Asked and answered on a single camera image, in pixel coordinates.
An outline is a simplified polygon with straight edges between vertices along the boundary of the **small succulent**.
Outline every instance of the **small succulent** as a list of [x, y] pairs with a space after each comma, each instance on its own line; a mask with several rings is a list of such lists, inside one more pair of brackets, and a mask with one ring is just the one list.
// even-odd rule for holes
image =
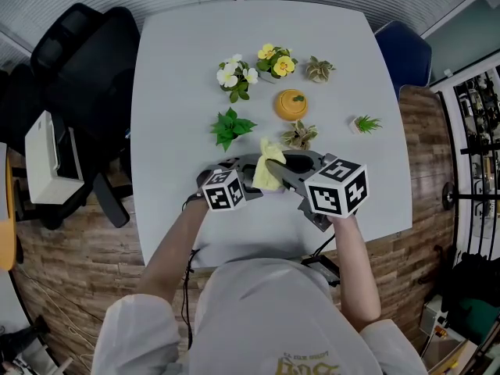
[[335, 68], [328, 61], [319, 61], [314, 55], [311, 55], [311, 60], [305, 72], [310, 80], [321, 84], [328, 82], [328, 77], [332, 70], [335, 70]]
[[354, 122], [359, 132], [361, 132], [362, 134], [365, 133], [371, 134], [372, 130], [382, 128], [382, 125], [380, 125], [379, 118], [370, 118], [369, 116], [359, 116], [354, 120]]
[[281, 135], [281, 140], [286, 146], [296, 148], [298, 150], [309, 150], [310, 141], [318, 136], [318, 130], [315, 125], [306, 128], [301, 120], [296, 123], [291, 123], [293, 130], [284, 132]]
[[242, 134], [252, 132], [252, 128], [257, 125], [250, 120], [238, 118], [237, 113], [231, 107], [224, 116], [219, 112], [217, 119], [217, 122], [212, 124], [211, 133], [217, 135], [216, 145], [222, 145], [225, 152], [234, 139]]

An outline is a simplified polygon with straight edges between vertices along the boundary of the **artificial flower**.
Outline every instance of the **artificial flower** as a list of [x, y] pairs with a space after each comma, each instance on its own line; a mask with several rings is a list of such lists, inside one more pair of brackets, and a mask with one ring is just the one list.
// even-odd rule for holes
[[224, 62], [228, 64], [238, 64], [243, 57], [241, 54], [235, 54], [230, 59], [225, 59]]
[[270, 59], [274, 55], [274, 46], [270, 43], [266, 43], [263, 47], [262, 50], [259, 50], [257, 53], [257, 56], [260, 59]]
[[255, 68], [250, 68], [250, 70], [244, 69], [243, 76], [250, 84], [256, 84], [259, 80], [257, 79], [257, 71]]
[[223, 70], [217, 71], [217, 80], [219, 84], [223, 85], [225, 88], [232, 88], [237, 82], [238, 77], [234, 75], [236, 67], [234, 64], [227, 64]]
[[295, 71], [295, 64], [290, 57], [283, 55], [276, 61], [273, 70], [280, 77], [286, 77], [290, 72]]

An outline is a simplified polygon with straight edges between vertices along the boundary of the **blue chair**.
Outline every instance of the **blue chair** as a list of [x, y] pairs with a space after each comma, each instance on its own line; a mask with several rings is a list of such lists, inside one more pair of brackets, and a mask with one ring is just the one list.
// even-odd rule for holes
[[403, 22], [391, 21], [375, 32], [375, 38], [398, 100], [404, 85], [423, 87], [429, 84], [432, 49], [418, 34]]

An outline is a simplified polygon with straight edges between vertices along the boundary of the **white table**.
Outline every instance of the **white table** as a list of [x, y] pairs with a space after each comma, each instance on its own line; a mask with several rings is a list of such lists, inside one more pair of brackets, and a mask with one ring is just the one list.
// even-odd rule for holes
[[[218, 65], [235, 53], [255, 66], [265, 43], [292, 48], [301, 65], [278, 84], [260, 80], [250, 100], [230, 104], [216, 80]], [[337, 68], [328, 84], [303, 72], [311, 55]], [[211, 163], [259, 152], [259, 140], [278, 140], [289, 128], [273, 111], [280, 91], [297, 88], [309, 100], [305, 124], [320, 135], [312, 149], [368, 167], [370, 198], [357, 214], [369, 241], [412, 226], [412, 194], [402, 119], [384, 59], [365, 16], [305, 2], [246, 1], [190, 6], [146, 20], [137, 57], [131, 153], [134, 201], [142, 254], [147, 263], [196, 190]], [[215, 146], [210, 124], [232, 106], [258, 126], [227, 153]], [[384, 128], [354, 135], [355, 115], [381, 118]], [[250, 256], [309, 254], [329, 236], [297, 210], [293, 192], [266, 195], [235, 212], [209, 212], [200, 230], [194, 266], [218, 266]], [[326, 250], [335, 249], [335, 243]]]

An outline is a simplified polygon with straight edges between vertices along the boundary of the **orange pot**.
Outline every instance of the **orange pot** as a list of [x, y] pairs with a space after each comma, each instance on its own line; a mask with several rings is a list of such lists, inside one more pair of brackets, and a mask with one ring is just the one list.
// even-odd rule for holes
[[307, 113], [307, 98], [301, 91], [287, 89], [278, 95], [274, 108], [276, 114], [286, 121], [300, 120]]

